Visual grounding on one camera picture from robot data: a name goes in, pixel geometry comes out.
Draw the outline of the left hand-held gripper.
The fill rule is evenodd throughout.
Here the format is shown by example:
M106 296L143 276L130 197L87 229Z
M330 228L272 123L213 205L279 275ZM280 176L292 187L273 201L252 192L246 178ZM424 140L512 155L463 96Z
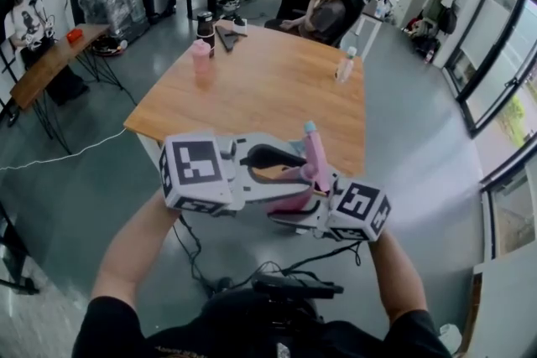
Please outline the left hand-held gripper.
M200 132L168 136L159 171L168 208L221 216L308 191L313 181L301 174L301 168L292 168L304 164L305 147L300 141L281 140L265 132L227 137ZM275 177L253 169L278 165L291 169Z

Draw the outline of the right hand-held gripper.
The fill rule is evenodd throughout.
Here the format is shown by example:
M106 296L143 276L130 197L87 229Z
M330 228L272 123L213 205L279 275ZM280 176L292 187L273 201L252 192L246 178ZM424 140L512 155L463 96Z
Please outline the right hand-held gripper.
M321 197L308 210L276 210L268 218L280 225L310 230L317 238L375 242L391 212L388 196L356 179L329 174Z

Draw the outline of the person's right forearm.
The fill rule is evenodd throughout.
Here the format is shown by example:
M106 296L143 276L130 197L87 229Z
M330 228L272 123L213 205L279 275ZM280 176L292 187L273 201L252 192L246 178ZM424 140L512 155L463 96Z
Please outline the person's right forearm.
M422 280L404 249L389 230L368 243L376 271L382 305L393 325L413 311L426 311Z

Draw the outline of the person's left forearm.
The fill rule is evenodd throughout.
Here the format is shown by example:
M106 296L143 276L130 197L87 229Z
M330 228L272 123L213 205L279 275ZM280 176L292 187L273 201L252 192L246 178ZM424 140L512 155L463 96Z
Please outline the person's left forearm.
M134 308L138 289L179 214L169 209L163 193L156 191L114 236L99 267L91 298L116 298Z

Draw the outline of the clear plastic bottle green lid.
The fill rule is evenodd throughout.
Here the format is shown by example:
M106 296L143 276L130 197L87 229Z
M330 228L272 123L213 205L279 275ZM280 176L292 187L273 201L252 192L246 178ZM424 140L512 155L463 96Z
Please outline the clear plastic bottle green lid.
M339 65L337 66L336 73L335 73L335 79L339 83L344 83L352 73L353 67L354 67L354 60L357 55L357 48L356 47L349 47L347 52L345 53L344 58L340 61Z

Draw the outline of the wooden table white legs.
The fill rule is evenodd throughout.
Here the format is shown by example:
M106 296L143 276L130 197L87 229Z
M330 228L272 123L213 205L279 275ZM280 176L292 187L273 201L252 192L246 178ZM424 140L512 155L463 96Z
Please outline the wooden table white legs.
M364 172L366 112L361 58L341 83L344 51L290 34L248 26L232 52L215 44L210 69L197 73L184 52L126 119L149 158L158 161L165 137L184 132L217 135L266 132L283 140L302 136L313 121L331 166L348 176Z

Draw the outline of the black chest device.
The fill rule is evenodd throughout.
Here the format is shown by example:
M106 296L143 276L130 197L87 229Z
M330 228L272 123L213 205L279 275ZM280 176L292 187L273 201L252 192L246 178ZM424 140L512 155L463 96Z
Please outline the black chest device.
M258 274L251 280L252 289L273 298L333 299L344 288L334 283L301 280Z

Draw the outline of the pink tumbler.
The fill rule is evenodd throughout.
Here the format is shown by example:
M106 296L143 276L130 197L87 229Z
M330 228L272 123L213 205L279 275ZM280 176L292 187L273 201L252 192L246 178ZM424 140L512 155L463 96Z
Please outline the pink tumbler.
M197 39L190 47L196 74L206 73L211 66L211 46L203 39Z

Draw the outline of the black triangular stand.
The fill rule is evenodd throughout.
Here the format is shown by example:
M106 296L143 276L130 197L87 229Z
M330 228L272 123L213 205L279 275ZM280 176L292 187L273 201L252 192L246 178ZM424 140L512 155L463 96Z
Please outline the black triangular stand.
M239 39L245 37L245 34L240 34L234 30L226 29L221 25L216 25L215 31L227 53L231 53Z

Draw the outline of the person's black clothing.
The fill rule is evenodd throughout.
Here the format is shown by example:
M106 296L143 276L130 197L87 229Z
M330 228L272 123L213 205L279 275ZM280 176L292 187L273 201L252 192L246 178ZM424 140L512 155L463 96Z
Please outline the person's black clothing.
M451 358L430 314L398 318L383 339L346 321L310 321L296 334L279 335L253 317L261 296L242 290L209 304L190 323L143 335L137 313L110 297L93 299L72 358Z

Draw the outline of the dark brown flask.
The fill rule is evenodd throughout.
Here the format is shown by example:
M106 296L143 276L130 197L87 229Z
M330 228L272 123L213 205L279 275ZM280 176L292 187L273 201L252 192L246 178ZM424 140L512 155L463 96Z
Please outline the dark brown flask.
M211 11L202 11L197 14L196 37L210 45L209 56L212 58L215 50L215 29Z

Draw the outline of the white desk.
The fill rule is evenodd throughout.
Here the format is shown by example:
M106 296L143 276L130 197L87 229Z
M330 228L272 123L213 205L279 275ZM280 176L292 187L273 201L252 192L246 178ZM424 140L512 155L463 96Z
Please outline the white desk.
M357 55L365 61L378 36L383 21L371 13L361 13L357 21L347 30L337 47L346 50L357 48Z

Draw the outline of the black office chair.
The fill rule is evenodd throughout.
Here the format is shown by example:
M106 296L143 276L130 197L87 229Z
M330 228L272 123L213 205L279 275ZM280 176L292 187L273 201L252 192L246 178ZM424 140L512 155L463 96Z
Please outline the black office chair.
M294 36L300 36L304 39L314 40L316 42L338 48L340 46L343 36L357 21L365 7L364 0L350 0L350 4L350 12L346 15L346 17L343 19L343 22L334 31L333 35L330 38L321 37L319 35L312 35L311 32L306 32L305 34L302 34L298 27L289 30L283 29L281 27L282 20L276 18L268 20L264 24L264 27L266 29L272 29L287 34L292 34Z

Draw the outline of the white plastic bag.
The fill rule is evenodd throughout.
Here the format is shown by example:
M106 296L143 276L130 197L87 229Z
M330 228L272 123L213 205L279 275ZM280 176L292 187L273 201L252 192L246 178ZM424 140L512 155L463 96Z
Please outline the white plastic bag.
M455 355L462 343L462 334L454 324L444 324L439 330L439 339L451 355Z

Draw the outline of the pile of bags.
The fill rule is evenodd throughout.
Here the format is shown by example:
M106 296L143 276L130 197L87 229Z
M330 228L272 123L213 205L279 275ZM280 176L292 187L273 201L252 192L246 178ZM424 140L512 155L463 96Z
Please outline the pile of bags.
M414 51L424 59L429 54L432 58L441 46L437 22L429 18L413 18L404 31L409 36Z

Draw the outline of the black round tray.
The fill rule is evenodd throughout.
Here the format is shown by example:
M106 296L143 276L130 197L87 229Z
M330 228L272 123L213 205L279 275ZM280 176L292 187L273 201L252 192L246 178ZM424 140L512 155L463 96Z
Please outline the black round tray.
M128 47L127 40L117 41L113 38L99 38L92 43L91 48L94 54L99 56L118 56Z

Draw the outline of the white panel wooden edge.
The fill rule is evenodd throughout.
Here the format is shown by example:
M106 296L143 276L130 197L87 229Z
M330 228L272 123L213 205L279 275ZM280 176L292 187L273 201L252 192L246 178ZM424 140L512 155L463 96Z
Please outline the white panel wooden edge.
M537 241L475 272L482 289L468 358L537 358Z

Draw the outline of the hanging black backpack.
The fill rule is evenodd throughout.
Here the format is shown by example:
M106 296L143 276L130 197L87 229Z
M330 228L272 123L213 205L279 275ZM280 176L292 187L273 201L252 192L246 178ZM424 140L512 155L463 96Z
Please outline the hanging black backpack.
M456 29L457 16L453 8L445 8L438 18L438 30L451 35Z

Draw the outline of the plastic wrapped black pallet load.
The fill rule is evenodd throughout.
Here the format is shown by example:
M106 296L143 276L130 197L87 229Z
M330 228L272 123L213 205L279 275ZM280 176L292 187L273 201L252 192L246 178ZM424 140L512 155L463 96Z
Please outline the plastic wrapped black pallet load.
M117 42L131 44L149 29L143 0L78 0L88 24L108 25Z

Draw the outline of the black framed glass door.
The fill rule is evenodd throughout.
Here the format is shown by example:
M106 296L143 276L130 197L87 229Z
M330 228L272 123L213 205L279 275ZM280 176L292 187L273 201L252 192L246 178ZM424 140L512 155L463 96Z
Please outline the black framed glass door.
M491 261L537 241L537 0L479 0L444 71L481 164Z

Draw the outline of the wooden side desk black legs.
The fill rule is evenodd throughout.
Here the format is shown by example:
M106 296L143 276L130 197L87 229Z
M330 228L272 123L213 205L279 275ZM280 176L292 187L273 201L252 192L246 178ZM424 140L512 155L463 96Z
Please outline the wooden side desk black legs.
M48 106L46 87L71 62L78 61L92 77L91 82L106 83L116 86L127 96L131 93L120 82L107 59L96 55L93 43L109 33L105 24L83 23L76 28L81 36L70 42L61 38L27 71L10 91L10 95L22 110L32 108L47 136L57 141L67 154L71 150L63 135L55 109Z

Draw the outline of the black metal stand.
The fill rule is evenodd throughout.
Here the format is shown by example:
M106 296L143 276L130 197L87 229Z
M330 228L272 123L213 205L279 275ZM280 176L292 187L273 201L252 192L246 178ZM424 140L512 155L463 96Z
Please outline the black metal stand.
M23 295L39 294L34 280L23 275L23 268L29 252L9 219L0 201L0 262L5 266L8 277L0 276L0 286Z

